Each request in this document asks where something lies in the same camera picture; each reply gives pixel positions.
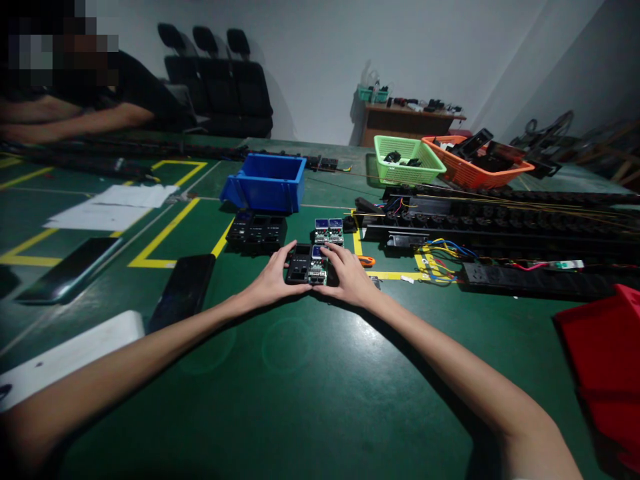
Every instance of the green workbench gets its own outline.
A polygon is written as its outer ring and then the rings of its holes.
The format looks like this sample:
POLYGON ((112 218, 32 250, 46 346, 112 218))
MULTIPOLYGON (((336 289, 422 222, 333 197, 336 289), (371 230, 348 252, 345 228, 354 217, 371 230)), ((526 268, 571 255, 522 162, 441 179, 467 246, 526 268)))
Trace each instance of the green workbench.
MULTIPOLYGON (((362 176, 376 174, 370 149, 195 136, 189 141, 322 154, 338 158, 341 167, 353 166, 351 173, 305 171, 303 206, 287 218, 287 241, 308 240, 315 218, 342 217, 354 198, 376 201, 383 192, 377 180, 362 176)), ((46 307, 12 299, 84 239, 110 232, 48 231, 42 225, 122 182, 1 161, 0 263, 19 285, 3 291, 0 301, 0 371, 125 310, 148 321, 177 258, 223 248, 234 213, 218 196, 241 164, 187 161, 164 163, 155 172, 166 185, 182 180, 181 190, 196 200, 164 205, 116 233, 124 248, 82 294, 69 304, 46 307)), ((524 180, 512 186, 626 191, 571 165, 554 178, 524 180)), ((418 272, 411 256, 391 258, 377 243, 361 245, 364 255, 376 258, 376 271, 418 272)), ((346 246, 354 246, 350 235, 346 246)), ((266 262, 222 249, 205 306, 240 292, 266 262)), ((551 320, 576 303, 463 293, 457 285, 429 281, 389 279, 381 288, 538 401, 558 423, 585 478, 609 478, 596 462, 551 320)), ((362 311, 311 294, 243 319, 188 353, 80 432, 59 475, 455 479, 499 478, 498 466, 487 429, 402 338, 362 311)))

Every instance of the paper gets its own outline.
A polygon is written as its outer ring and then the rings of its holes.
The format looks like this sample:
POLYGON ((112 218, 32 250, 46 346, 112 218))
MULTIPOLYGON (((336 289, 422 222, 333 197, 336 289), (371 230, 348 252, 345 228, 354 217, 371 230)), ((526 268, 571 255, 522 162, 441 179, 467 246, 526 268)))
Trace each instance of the paper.
POLYGON ((124 231, 150 208, 96 205, 87 201, 49 219, 44 228, 124 231))
POLYGON ((175 185, 154 185, 138 187, 114 185, 106 192, 96 195, 91 199, 92 203, 102 205, 128 205, 130 207, 159 208, 172 193, 179 187, 175 185))
POLYGON ((49 218, 44 228, 124 231, 153 208, 161 207, 178 187, 114 185, 100 195, 49 218))

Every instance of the green plastic basket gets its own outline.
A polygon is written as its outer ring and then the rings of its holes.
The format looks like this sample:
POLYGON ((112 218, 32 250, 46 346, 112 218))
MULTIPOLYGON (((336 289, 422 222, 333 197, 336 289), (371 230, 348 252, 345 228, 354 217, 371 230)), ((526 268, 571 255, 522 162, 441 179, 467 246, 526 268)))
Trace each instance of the green plastic basket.
POLYGON ((420 140, 376 135, 373 138, 373 144, 375 145, 378 176, 382 183, 411 186, 419 183, 431 183, 439 173, 447 171, 447 168, 433 150, 420 140), (385 157, 394 151, 400 154, 400 162, 384 162, 385 157), (420 160, 421 166, 407 167, 400 165, 400 163, 409 161, 412 158, 420 160))
MULTIPOLYGON (((367 87, 363 87, 362 85, 358 85, 358 96, 362 101, 371 101, 371 95, 373 94, 373 90, 369 90, 367 87)), ((375 94, 375 102, 382 103, 387 101, 388 91, 380 91, 375 94)))

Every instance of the smartphone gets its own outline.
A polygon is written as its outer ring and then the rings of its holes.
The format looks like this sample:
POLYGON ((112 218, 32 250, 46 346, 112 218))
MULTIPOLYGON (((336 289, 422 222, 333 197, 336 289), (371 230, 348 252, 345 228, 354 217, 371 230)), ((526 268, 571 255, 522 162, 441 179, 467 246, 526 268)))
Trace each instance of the smartphone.
POLYGON ((215 255, 196 255, 179 259, 151 320, 149 333, 189 318, 202 310, 209 279, 215 265, 215 255))
POLYGON ((70 298, 72 292, 122 242, 119 238, 90 238, 67 258, 18 295, 16 302, 50 305, 70 298))

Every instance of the white wall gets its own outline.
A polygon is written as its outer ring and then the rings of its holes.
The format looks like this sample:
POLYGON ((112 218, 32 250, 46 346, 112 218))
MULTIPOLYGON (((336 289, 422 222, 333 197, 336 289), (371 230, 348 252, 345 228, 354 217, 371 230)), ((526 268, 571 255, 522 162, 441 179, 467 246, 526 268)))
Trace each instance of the white wall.
POLYGON ((640 114, 640 2, 606 0, 523 106, 503 140, 524 132, 532 118, 544 127, 567 110, 570 135, 640 114))
POLYGON ((454 102, 464 127, 504 133, 602 2, 119 0, 105 33, 166 77, 158 22, 224 39, 241 28, 265 70, 272 138, 346 145, 359 139, 351 107, 369 62, 393 96, 454 102))

